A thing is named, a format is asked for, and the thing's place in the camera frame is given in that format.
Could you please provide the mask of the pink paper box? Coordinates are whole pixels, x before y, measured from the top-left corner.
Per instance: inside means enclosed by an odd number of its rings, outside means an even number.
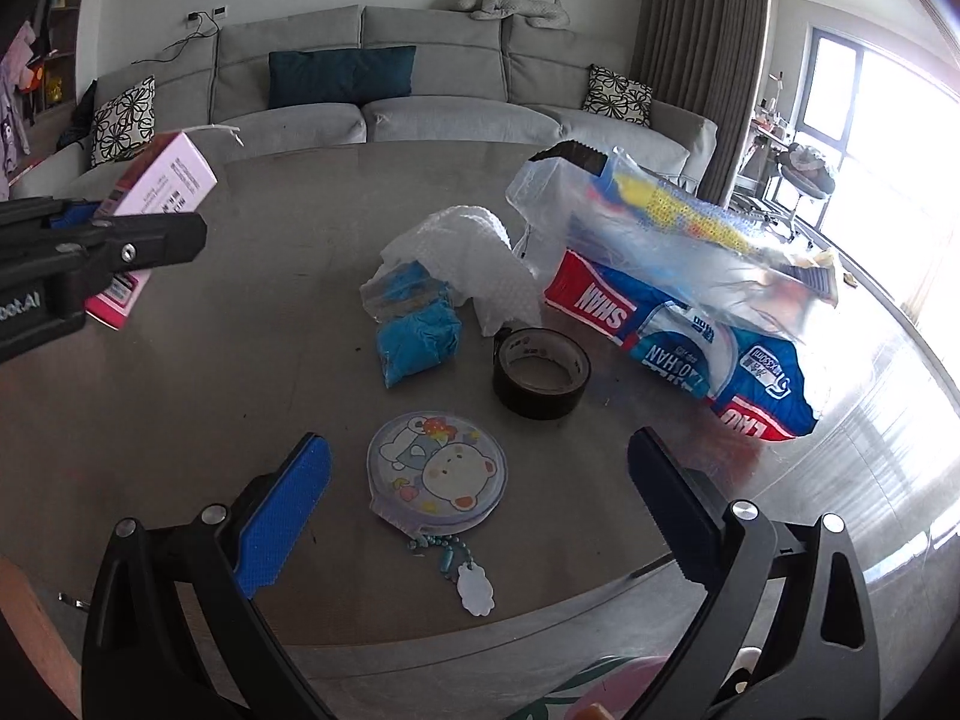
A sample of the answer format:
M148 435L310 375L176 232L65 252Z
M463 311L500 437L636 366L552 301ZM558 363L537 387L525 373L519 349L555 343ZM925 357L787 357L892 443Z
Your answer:
M101 293L86 301L98 322L121 330L156 266L192 262L205 245L205 224L161 223L161 216L194 215L217 185L212 165L195 143L212 135L215 145L242 146L235 125L199 125L156 135L117 181L94 213L119 234L119 270Z

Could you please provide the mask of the round cartoon keychain pouch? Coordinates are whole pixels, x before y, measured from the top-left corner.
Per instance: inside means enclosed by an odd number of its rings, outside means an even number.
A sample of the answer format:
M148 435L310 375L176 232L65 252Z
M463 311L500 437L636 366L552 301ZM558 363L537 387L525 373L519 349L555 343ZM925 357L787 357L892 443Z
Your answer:
M485 429L441 411L384 422L366 452L371 511L407 538L407 550L439 553L438 572L473 617L493 613L493 583L464 535L500 505L508 459Z

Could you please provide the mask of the clear bag of trash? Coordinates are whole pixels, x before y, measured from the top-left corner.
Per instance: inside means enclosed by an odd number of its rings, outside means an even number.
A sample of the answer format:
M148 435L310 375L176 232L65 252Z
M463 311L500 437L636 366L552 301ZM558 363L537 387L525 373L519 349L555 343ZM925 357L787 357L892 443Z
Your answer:
M791 254L742 216L688 195L623 149L562 142L506 190L517 246L551 309L581 322L732 431L814 432L812 314L838 302L835 255Z

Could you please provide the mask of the zip bag with blue gloves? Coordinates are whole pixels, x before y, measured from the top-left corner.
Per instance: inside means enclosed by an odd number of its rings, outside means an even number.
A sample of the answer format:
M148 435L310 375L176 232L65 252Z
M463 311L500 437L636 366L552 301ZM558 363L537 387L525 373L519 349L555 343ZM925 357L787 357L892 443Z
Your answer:
M379 270L359 288L366 314L377 323L376 351L387 388L441 366L459 351L462 322L451 288L420 262Z

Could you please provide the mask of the floral cushion near outlet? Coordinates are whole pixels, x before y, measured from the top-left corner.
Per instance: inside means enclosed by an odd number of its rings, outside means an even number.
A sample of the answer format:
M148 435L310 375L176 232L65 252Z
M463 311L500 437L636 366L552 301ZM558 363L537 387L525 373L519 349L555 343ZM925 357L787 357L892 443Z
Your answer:
M155 138L155 76L98 107L89 134L89 167L130 160Z

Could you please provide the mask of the hanging clothes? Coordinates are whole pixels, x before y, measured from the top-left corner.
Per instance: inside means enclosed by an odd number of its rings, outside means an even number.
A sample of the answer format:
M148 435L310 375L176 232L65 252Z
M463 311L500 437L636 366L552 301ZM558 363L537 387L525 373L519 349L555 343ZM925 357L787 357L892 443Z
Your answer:
M36 31L29 21L23 21L2 57L2 199L10 195L14 171L31 154L18 91L21 80L32 75L29 62L34 57L34 41Z

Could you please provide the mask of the black tape roll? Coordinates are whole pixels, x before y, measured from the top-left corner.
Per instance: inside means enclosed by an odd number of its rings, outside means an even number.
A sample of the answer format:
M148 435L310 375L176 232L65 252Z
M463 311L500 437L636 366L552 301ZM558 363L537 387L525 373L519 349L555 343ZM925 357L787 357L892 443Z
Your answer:
M493 392L517 416L555 421L583 398L592 364L583 347L548 328L501 328L493 340Z

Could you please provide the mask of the teal cushion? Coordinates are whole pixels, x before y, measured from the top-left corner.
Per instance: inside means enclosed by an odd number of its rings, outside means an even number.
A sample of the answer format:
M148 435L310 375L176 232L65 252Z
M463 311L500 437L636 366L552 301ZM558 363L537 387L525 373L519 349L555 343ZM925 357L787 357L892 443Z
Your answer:
M412 94L415 46L268 54L268 107L352 104Z

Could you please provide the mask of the grey fabric sofa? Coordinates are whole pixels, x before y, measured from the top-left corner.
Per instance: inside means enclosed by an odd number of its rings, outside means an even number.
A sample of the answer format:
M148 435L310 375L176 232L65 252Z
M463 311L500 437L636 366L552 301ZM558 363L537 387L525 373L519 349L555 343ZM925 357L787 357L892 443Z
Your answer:
M275 103L268 60L277 52L394 47L415 52L405 96ZM715 122L662 101L652 101L643 125L587 109L592 78L625 68L619 44L536 28L521 16L480 21L454 11L355 5L192 37L182 49L99 76L94 102L104 106L151 78L158 130L192 128L206 156L221 164L376 142L576 140L601 151L619 146L649 171L697 190L715 154Z

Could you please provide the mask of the office chair with clothes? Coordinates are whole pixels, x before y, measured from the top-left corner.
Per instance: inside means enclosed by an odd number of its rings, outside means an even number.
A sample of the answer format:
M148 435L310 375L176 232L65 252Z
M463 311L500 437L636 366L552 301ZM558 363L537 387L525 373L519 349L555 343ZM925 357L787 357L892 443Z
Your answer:
M836 181L825 154L813 146L791 143L775 156L778 176L791 184L800 195L825 202L835 192Z

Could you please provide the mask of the white desk with items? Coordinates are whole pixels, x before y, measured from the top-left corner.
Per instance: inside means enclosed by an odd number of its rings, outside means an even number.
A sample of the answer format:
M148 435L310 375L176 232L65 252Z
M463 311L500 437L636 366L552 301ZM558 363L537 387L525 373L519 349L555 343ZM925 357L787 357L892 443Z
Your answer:
M743 174L754 184L758 193L766 190L768 182L776 172L778 158L786 153L791 144L788 133L788 119L779 109L779 98L784 89L784 71L768 75L771 91L761 99L750 119L747 153L743 156Z

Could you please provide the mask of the floral cushion near curtain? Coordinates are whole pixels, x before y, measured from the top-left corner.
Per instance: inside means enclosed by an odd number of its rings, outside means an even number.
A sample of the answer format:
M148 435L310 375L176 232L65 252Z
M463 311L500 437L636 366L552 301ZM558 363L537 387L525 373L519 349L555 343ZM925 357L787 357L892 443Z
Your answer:
M652 88L601 65L589 67L581 109L638 127L651 125Z

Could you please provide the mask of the grey plush toy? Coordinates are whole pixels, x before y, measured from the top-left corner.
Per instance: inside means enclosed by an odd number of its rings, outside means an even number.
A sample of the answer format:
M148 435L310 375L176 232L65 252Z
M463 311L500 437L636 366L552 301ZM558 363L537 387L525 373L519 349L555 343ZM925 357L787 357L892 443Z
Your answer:
M560 0L446 0L446 5L477 21L521 18L537 29L565 29L571 23Z

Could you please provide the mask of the grey-brown curtain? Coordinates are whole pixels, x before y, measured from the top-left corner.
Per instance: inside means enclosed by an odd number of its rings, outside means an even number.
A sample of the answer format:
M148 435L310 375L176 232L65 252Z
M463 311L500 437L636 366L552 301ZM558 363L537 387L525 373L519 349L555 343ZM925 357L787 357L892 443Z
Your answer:
M771 0L641 0L633 73L718 126L698 197L724 206L760 84Z

